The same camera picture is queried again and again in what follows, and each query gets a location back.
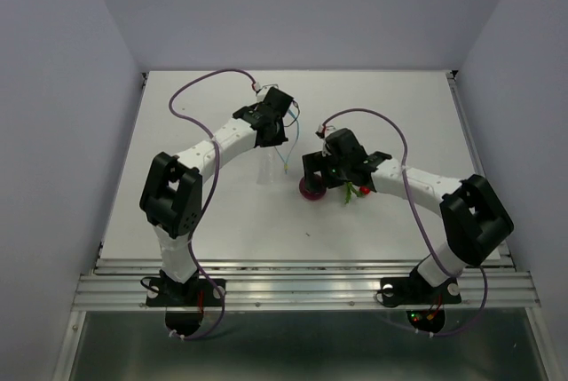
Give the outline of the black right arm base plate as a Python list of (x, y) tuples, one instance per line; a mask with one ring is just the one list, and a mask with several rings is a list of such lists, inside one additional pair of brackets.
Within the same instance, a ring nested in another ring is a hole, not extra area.
[(418, 277), (387, 277), (380, 281), (375, 300), (387, 308), (398, 306), (430, 306), (441, 299), (442, 305), (457, 305), (462, 302), (455, 278), (432, 287)]

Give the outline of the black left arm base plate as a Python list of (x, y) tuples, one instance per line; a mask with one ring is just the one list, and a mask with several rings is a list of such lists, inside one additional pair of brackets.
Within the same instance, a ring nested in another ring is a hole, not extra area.
[(217, 290), (200, 277), (178, 283), (166, 277), (145, 276), (139, 282), (146, 291), (148, 307), (221, 307)]

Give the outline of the white daikon radish with leaves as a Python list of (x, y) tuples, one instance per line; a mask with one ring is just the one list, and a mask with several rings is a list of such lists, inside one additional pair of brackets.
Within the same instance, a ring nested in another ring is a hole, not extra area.
[(344, 204), (348, 205), (354, 198), (359, 198), (359, 196), (359, 190), (351, 182), (347, 182), (345, 184)]

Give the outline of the purple red onion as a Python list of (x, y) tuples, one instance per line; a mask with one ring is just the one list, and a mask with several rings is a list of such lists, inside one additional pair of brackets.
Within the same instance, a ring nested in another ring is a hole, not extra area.
[(312, 182), (309, 182), (306, 178), (302, 178), (298, 188), (302, 197), (309, 201), (318, 201), (322, 199), (327, 192), (327, 188), (320, 177), (317, 177)]

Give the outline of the clear zip top bag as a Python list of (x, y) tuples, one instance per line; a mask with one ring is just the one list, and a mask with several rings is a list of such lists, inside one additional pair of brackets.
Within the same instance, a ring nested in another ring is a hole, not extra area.
[(292, 140), (292, 144), (289, 146), (289, 149), (285, 154), (282, 153), (279, 147), (268, 147), (263, 150), (256, 180), (258, 185), (270, 185), (280, 181), (282, 176), (288, 175), (289, 162), (301, 134), (299, 122), (300, 114), (301, 110), (299, 104), (297, 102), (293, 102), (292, 108), (288, 110), (288, 115), (291, 117), (292, 122), (284, 126), (285, 129), (291, 126), (296, 127), (296, 133)]

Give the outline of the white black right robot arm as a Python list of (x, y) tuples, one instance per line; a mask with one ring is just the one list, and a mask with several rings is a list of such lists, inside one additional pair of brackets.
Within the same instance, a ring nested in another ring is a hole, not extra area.
[(467, 266), (481, 266), (514, 230), (514, 223), (489, 181), (442, 177), (404, 165), (392, 155), (368, 153), (346, 128), (328, 134), (322, 149), (303, 155), (301, 194), (318, 200), (327, 190), (348, 186), (361, 194), (396, 196), (412, 212), (424, 208), (443, 222), (446, 241), (431, 248), (408, 280), (411, 296), (428, 301), (440, 285)]

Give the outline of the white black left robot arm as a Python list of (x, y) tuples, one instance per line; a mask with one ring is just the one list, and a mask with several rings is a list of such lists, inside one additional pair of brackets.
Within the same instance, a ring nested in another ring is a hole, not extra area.
[(205, 140), (175, 155), (161, 152), (152, 160), (139, 207), (156, 233), (162, 276), (169, 280), (166, 291), (177, 304), (189, 304), (197, 296), (192, 277), (198, 268), (189, 242), (202, 218), (204, 183), (217, 181), (220, 169), (239, 155), (285, 143), (284, 117), (294, 104), (291, 96), (270, 87)]

